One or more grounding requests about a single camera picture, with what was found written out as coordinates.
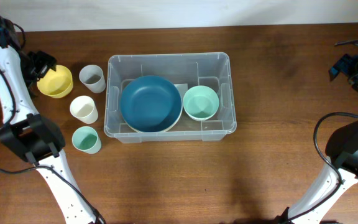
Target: brown wooden surface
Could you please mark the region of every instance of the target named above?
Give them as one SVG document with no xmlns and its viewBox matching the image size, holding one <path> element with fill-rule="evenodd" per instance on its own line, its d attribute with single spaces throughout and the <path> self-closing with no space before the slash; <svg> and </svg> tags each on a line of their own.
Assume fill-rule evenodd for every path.
<svg viewBox="0 0 358 224">
<path fill-rule="evenodd" d="M 40 113 L 60 125 L 70 169 L 86 198 L 108 223 L 219 223 L 273 218 L 306 192 L 323 166 L 314 150 L 313 128 L 326 113 L 358 114 L 358 93 L 344 75 L 330 83 L 328 69 L 358 39 L 358 24 L 248 26 L 200 29 L 33 32 L 26 50 L 44 50 L 68 67 L 74 89 L 62 99 L 40 95 Z M 222 141 L 122 144 L 103 132 L 105 92 L 94 94 L 78 79 L 89 64 L 116 54 L 225 52 L 230 56 L 237 130 Z M 72 99 L 92 97 L 99 119 L 91 126 L 103 148 L 95 155 L 71 144 L 84 124 L 70 115 Z M 333 118 L 319 142 L 350 123 Z M 0 145 L 0 166 L 28 165 Z M 358 223 L 358 184 L 326 215 Z M 0 223 L 63 223 L 63 215 L 37 172 L 0 173 Z"/>
</svg>

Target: yellow cup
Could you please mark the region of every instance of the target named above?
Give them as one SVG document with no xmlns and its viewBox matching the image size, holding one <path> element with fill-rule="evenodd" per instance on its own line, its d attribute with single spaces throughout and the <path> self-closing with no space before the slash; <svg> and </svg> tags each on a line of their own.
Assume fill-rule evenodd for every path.
<svg viewBox="0 0 358 224">
<path fill-rule="evenodd" d="M 56 72 L 50 69 L 37 82 L 37 87 L 44 95 L 52 98 L 62 98 L 72 91 L 73 76 L 68 68 L 63 65 L 56 65 Z"/>
</svg>

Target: gray plastic container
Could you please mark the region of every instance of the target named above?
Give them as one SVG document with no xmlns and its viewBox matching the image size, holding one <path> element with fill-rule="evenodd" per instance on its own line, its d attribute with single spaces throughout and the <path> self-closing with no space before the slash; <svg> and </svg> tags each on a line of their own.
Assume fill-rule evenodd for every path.
<svg viewBox="0 0 358 224">
<path fill-rule="evenodd" d="M 122 90 L 134 79 L 157 75 L 190 89 L 205 85 L 219 96 L 218 112 L 207 121 L 195 121 L 183 110 L 179 122 L 164 133 L 137 133 L 122 118 Z M 223 52 L 202 54 L 115 55 L 109 60 L 104 132 L 122 143 L 144 141 L 219 141 L 237 128 L 229 56 Z"/>
</svg>

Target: blue bowl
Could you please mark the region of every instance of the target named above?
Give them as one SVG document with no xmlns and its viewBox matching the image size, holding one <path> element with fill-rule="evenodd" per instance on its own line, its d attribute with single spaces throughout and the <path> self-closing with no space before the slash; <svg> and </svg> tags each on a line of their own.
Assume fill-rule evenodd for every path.
<svg viewBox="0 0 358 224">
<path fill-rule="evenodd" d="M 137 132 L 168 131 L 179 120 L 182 108 L 178 89 L 157 76 L 130 82 L 120 101 L 122 117 Z"/>
</svg>

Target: mint green cup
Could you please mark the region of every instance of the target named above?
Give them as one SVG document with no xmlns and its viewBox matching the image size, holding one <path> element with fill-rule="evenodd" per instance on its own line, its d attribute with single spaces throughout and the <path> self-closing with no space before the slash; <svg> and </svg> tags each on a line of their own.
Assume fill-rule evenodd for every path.
<svg viewBox="0 0 358 224">
<path fill-rule="evenodd" d="M 88 154 L 95 154 L 102 147 L 98 133 L 88 126 L 78 128 L 73 134 L 72 141 L 76 149 Z"/>
<path fill-rule="evenodd" d="M 219 98 L 208 86 L 194 86 L 185 93 L 183 107 L 191 119 L 206 121 L 218 111 Z"/>
</svg>

